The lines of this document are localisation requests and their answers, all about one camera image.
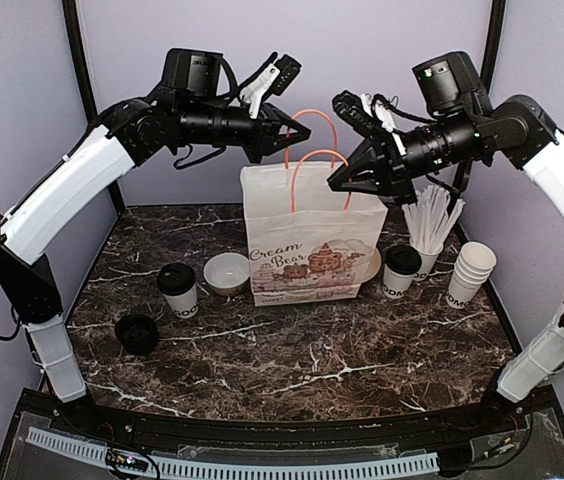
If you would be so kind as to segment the white paper cup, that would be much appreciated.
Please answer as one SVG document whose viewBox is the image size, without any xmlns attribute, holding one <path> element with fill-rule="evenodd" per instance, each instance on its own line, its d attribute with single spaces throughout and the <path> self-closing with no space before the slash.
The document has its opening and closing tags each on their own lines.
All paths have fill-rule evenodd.
<svg viewBox="0 0 564 480">
<path fill-rule="evenodd" d="M 414 277 L 414 274 L 400 274 L 385 267 L 382 279 L 383 294 L 390 299 L 402 298 L 411 286 Z"/>
<path fill-rule="evenodd" d="M 188 291 L 180 295 L 163 294 L 167 304 L 177 318 L 189 319 L 198 313 L 197 286 L 192 286 Z"/>
</svg>

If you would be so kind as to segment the cream bear paper bag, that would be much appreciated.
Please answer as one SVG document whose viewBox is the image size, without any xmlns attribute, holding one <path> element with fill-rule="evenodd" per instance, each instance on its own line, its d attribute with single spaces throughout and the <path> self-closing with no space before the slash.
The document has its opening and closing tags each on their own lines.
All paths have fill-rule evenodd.
<svg viewBox="0 0 564 480">
<path fill-rule="evenodd" d="M 250 285 L 258 307 L 353 298 L 367 274 L 388 209 L 372 195 L 334 192 L 347 160 L 337 148 L 300 161 L 242 169 Z"/>
</svg>

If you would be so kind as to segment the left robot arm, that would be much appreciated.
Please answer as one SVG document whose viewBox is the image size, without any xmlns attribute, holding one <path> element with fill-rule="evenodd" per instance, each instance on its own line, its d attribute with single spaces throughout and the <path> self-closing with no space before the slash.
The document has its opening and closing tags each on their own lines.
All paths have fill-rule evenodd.
<svg viewBox="0 0 564 480">
<path fill-rule="evenodd" d="M 73 149 L 14 206 L 0 213 L 0 286 L 18 330 L 25 331 L 65 421 L 82 436 L 103 427 L 64 324 L 61 295 L 46 250 L 57 234 L 100 192 L 167 149 L 208 145 L 214 155 L 241 148 L 258 164 L 310 137 L 308 127 L 270 101 L 300 73 L 289 55 L 272 54 L 238 81 L 216 52 L 173 48 L 162 76 L 143 97 L 101 112 Z"/>
</svg>

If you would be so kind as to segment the black coffee cup lid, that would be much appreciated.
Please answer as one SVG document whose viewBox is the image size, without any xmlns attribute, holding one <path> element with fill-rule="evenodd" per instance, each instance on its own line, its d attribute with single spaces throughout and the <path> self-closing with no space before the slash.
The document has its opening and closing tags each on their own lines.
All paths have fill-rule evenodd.
<svg viewBox="0 0 564 480">
<path fill-rule="evenodd" d="M 160 269 L 156 284 L 163 295 L 180 296 L 186 294 L 196 284 L 196 274 L 189 265 L 171 263 Z"/>
</svg>

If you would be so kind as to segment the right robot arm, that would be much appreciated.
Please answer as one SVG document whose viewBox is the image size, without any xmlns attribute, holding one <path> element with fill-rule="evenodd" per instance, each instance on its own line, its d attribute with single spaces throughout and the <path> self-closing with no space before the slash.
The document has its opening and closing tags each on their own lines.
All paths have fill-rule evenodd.
<svg viewBox="0 0 564 480">
<path fill-rule="evenodd" d="M 332 100 L 336 115 L 363 137 L 363 142 L 328 179 L 334 192 L 392 198 L 396 204 L 416 200 L 413 179 L 454 164 L 490 164 L 503 153 L 554 204 L 564 218 L 564 132 L 527 95 L 513 95 L 493 106 L 478 72 L 463 51 L 453 51 L 413 69 L 426 102 L 428 119 L 418 127 L 393 133 L 384 126 L 377 105 L 349 91 Z M 472 424 L 483 434 L 496 432 L 511 408 L 564 364 L 564 300 L 544 330 L 494 376 Z"/>
</svg>

